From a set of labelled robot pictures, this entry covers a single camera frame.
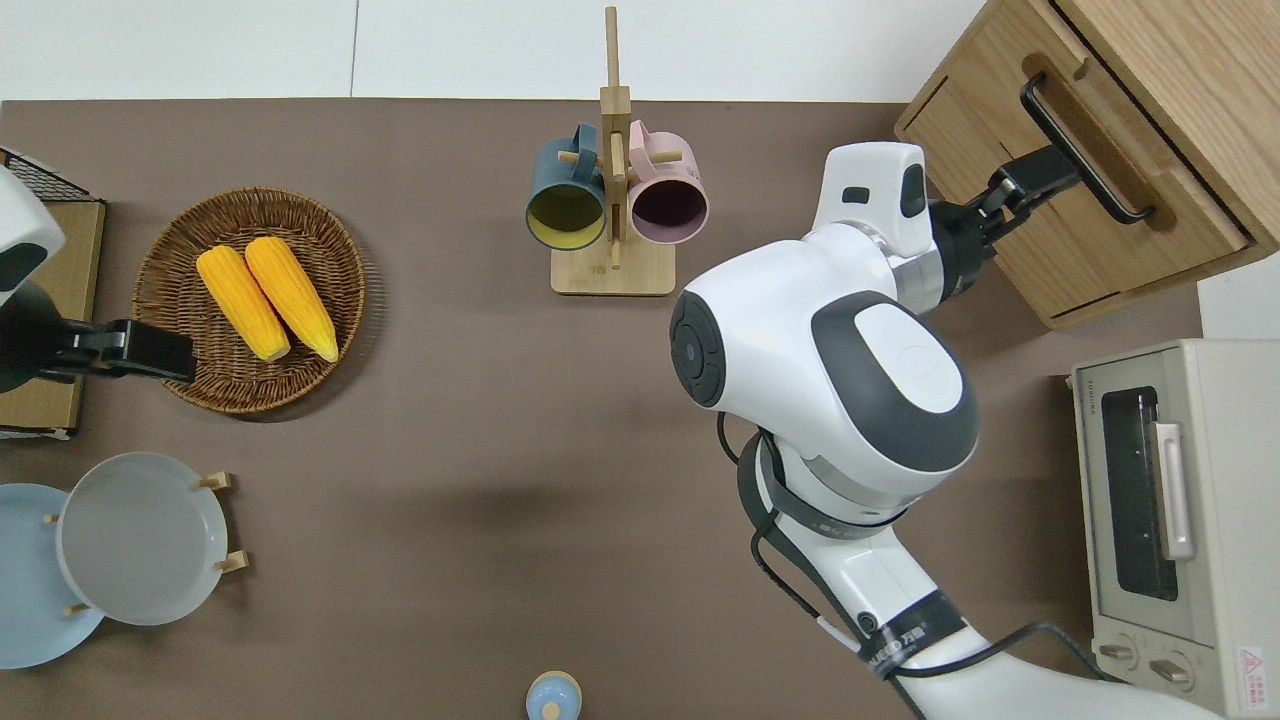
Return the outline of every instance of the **warning label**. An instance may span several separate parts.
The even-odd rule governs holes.
[[[1239,648],[1242,705],[1248,710],[1267,708],[1267,666],[1261,647]]]

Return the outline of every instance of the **corn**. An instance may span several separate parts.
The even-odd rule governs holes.
[[[289,351],[284,328],[275,319],[275,313],[253,282],[239,252],[230,246],[218,245],[201,252],[196,259],[196,272],[253,355],[270,363]]]
[[[244,249],[244,259],[293,334],[321,357],[335,363],[338,338],[333,320],[289,246],[278,237],[260,237]]]

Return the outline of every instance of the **mug rack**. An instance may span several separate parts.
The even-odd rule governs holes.
[[[637,237],[627,208],[627,147],[631,131],[631,88],[618,81],[618,12],[604,9],[609,85],[600,88],[600,154],[603,165],[604,237],[573,251],[552,251],[552,290],[561,295],[662,296],[676,288],[676,249]],[[562,152],[559,159],[577,156]],[[655,161],[678,158],[655,158]]]

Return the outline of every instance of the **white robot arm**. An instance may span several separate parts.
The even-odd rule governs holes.
[[[61,228],[22,181],[0,168],[0,307],[67,242]]]
[[[192,382],[191,340],[137,320],[64,319],[49,295],[29,282],[65,242],[49,210],[0,167],[0,392],[37,378],[69,383],[81,375]]]
[[[916,315],[973,282],[987,254],[982,237],[1006,232],[997,206],[1064,187],[1027,193],[998,179],[996,201],[979,196],[969,213],[940,206],[940,222],[919,147],[836,149],[812,232],[686,287],[671,325],[676,374],[699,405],[762,428],[739,462],[756,537],[817,584],[856,639],[819,623],[893,682],[918,716],[1216,717],[993,652],[893,533],[893,520],[978,441],[973,388]],[[1018,192],[1006,202],[1010,184]]]

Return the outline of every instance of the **oven door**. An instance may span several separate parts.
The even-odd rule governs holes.
[[[1197,534],[1203,536],[1196,532],[1201,497],[1194,464],[1181,456],[1187,448],[1176,438],[1157,439],[1179,434],[1190,421],[1179,352],[1084,368],[1076,382],[1083,384],[1076,401],[1098,614],[1212,647],[1208,573],[1194,548]],[[1178,478],[1167,477],[1170,466]],[[1165,502],[1164,483],[1174,480],[1180,482],[1180,507]],[[1169,534],[1184,542],[1170,543]]]

